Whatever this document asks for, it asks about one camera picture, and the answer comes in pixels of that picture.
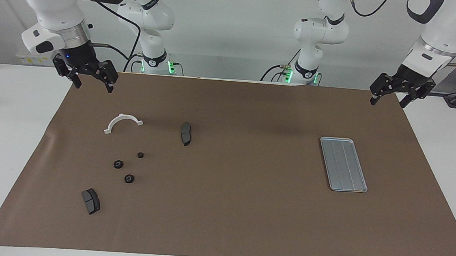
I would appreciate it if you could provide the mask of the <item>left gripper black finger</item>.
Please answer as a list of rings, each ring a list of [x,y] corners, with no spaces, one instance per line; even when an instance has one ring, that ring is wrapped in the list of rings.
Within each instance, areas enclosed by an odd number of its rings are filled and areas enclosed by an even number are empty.
[[[428,80],[422,86],[410,88],[408,94],[399,102],[401,108],[405,108],[417,99],[424,99],[434,87],[436,87],[436,83],[433,80]]]
[[[394,93],[396,91],[396,86],[399,86],[399,77],[390,76],[385,72],[381,73],[377,79],[370,85],[370,92],[372,93],[372,98],[370,99],[370,104],[375,106],[381,97]]]

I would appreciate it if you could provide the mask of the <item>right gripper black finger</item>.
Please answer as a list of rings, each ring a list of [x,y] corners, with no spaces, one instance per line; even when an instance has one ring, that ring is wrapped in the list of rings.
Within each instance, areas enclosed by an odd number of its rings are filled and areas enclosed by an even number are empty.
[[[118,80],[118,73],[110,60],[97,63],[95,70],[95,79],[104,83],[106,90],[111,94],[114,90],[114,84]]]
[[[69,69],[60,55],[53,57],[53,64],[59,76],[68,78],[75,88],[79,89],[81,87],[82,82],[79,79],[76,68]]]

